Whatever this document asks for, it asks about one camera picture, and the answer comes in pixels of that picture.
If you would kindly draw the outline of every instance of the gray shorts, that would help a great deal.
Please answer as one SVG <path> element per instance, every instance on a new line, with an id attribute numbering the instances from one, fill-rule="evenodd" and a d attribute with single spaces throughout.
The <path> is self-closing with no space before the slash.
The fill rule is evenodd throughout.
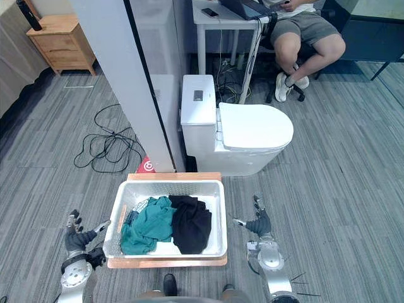
<path id="1" fill-rule="evenodd" d="M 339 34 L 338 30 L 324 18 L 316 13 L 303 11 L 296 16 L 279 20 L 271 34 L 271 43 L 275 44 L 277 38 L 284 33 L 296 33 L 303 42 L 309 44 L 316 43 L 334 33 Z"/>

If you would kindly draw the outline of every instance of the gray carpet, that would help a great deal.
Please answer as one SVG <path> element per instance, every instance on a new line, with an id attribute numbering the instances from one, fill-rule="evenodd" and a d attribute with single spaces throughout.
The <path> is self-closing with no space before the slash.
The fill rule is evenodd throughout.
<path id="1" fill-rule="evenodd" d="M 398 88 L 404 85 L 404 64 L 370 82 L 372 64 L 336 64 L 311 82 L 305 102 L 292 93 L 284 104 L 272 103 L 291 118 L 294 138 L 260 173 L 223 178 L 227 266 L 104 266 L 97 270 L 95 302 L 161 289 L 166 273 L 176 276 L 180 295 L 217 299 L 222 287 L 233 283 L 253 303 L 264 302 L 259 277 L 245 260 L 245 243 L 254 237 L 230 222 L 232 216 L 253 218 L 256 191 L 263 193 L 288 256 L 288 274 L 306 272 L 300 281 L 308 285 L 294 284 L 294 290 L 322 296 L 300 296 L 301 302 L 403 302 L 404 108 Z M 248 103 L 263 103 L 267 93 L 266 83 L 256 83 Z M 1 137 L 0 296 L 9 295 L 10 302 L 53 302 L 66 257 L 67 214 L 79 209 L 88 228 L 107 219 L 119 184 L 139 164 L 133 155 L 119 174 L 73 165 L 84 135 L 100 132 L 95 113 L 116 103 L 101 73 L 51 76 L 32 99 Z M 110 128 L 128 125 L 118 109 L 100 118 Z"/>

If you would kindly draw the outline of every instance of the toilet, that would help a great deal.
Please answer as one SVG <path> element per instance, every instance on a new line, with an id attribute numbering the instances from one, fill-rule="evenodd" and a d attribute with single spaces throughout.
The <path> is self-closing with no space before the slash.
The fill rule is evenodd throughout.
<path id="1" fill-rule="evenodd" d="M 274 107 L 219 103 L 217 109 L 212 75 L 185 75 L 182 87 L 182 132 L 198 172 L 255 174 L 292 140 L 292 121 Z"/>

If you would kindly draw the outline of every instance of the black cloth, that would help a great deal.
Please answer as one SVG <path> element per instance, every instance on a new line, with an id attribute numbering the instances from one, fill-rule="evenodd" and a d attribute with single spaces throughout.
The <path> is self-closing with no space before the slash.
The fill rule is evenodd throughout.
<path id="1" fill-rule="evenodd" d="M 172 237 L 181 254 L 199 254 L 208 245 L 212 214 L 205 202 L 189 196 L 169 196 L 172 216 Z"/>

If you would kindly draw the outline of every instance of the laundry basket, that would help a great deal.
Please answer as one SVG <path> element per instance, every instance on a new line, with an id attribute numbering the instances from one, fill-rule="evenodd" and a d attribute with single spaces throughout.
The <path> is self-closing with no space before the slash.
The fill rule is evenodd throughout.
<path id="1" fill-rule="evenodd" d="M 197 197 L 206 203 L 211 212 L 211 232 L 207 247 L 200 254 L 181 254 L 171 243 L 157 242 L 153 252 L 144 255 L 127 255 L 121 251 L 121 228 L 129 212 L 149 197 L 159 198 L 168 195 Z M 227 252 L 227 227 L 225 196 L 220 181 L 126 181 L 118 189 L 111 213 L 111 224 L 107 229 L 103 250 L 105 256 L 131 259 L 195 259 L 218 258 Z"/>

